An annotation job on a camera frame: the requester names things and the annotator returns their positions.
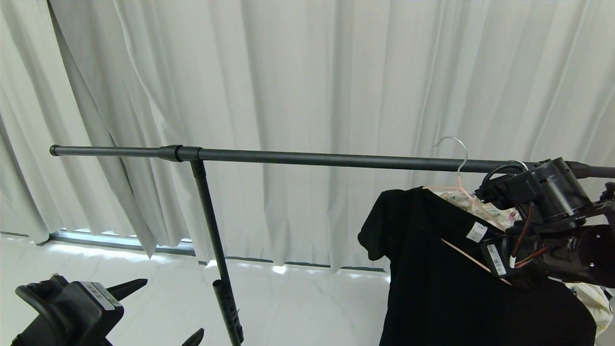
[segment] black t-shirt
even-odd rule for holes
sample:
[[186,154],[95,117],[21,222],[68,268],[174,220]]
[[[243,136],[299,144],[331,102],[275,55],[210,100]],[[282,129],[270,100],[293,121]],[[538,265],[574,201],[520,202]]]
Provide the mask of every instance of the black t-shirt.
[[477,222],[490,226],[422,188],[380,195],[359,233],[370,260],[391,260],[380,346],[593,346],[595,322],[564,284],[517,289],[441,240],[484,263],[466,238]]

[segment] white marble floor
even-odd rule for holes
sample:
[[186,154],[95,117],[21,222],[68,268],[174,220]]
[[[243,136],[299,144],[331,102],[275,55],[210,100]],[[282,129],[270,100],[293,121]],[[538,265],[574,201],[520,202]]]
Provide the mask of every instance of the white marble floor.
[[[17,286],[53,273],[68,281],[105,286],[146,278],[149,283],[122,301],[125,315],[109,334],[114,345],[181,345],[198,328],[202,346],[229,345],[212,282],[215,263],[195,258],[49,243],[0,236],[0,345],[36,316],[14,293]],[[386,313],[385,273],[228,261],[246,346],[378,344]]]

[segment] vertical pole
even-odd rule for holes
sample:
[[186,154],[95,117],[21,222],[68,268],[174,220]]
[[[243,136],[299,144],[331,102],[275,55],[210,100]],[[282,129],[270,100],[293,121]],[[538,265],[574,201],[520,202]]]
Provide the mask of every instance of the vertical pole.
[[240,346],[244,341],[244,333],[239,323],[239,317],[237,316],[235,297],[232,293],[231,279],[226,266],[226,259],[224,258],[224,250],[222,248],[218,224],[216,223],[216,215],[213,210],[212,196],[209,193],[209,186],[207,185],[205,164],[203,161],[198,160],[190,161],[190,165],[192,166],[192,173],[194,174],[197,189],[199,190],[200,201],[203,205],[205,221],[207,222],[207,230],[209,231],[209,237],[212,241],[213,255],[216,258],[218,272],[220,273],[220,280],[216,280],[213,283],[214,292],[218,299],[218,305],[220,306],[220,312],[222,313],[226,330],[229,333],[231,345]]

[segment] red wire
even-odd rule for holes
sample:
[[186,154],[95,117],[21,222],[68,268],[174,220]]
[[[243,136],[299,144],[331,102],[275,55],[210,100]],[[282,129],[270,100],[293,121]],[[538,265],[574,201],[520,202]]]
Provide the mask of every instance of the red wire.
[[538,256],[544,254],[545,252],[547,252],[549,250],[548,247],[543,247],[542,249],[534,252],[533,254],[529,255],[526,259],[517,262],[517,264],[515,264],[515,268],[521,268],[522,266],[530,263],[533,259],[537,258]]
[[519,236],[519,239],[517,240],[517,243],[515,244],[515,248],[513,249],[512,254],[510,255],[511,257],[517,256],[517,252],[519,251],[519,248],[521,247],[521,240],[523,240],[526,233],[528,232],[528,229],[530,229],[531,219],[532,219],[532,206],[529,206],[528,207],[528,218],[525,220],[525,225],[523,226],[521,235]]

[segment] white curtain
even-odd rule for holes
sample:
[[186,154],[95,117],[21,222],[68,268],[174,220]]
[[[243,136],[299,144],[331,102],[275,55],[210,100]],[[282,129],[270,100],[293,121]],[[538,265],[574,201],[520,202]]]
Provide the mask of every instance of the white curtain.
[[[53,143],[461,157],[454,142],[432,148],[452,135],[473,159],[615,166],[614,1],[51,6],[56,20],[40,1],[2,3],[2,163],[12,171],[2,219],[28,219],[21,233],[34,237],[89,227],[135,233],[149,253],[191,238],[199,260],[213,256],[188,164],[53,158]],[[356,235],[381,191],[454,182],[206,168],[227,255],[333,268],[375,266]],[[481,178],[463,174],[468,189]],[[583,184],[595,198],[603,182]],[[5,205],[24,211],[4,215]]]

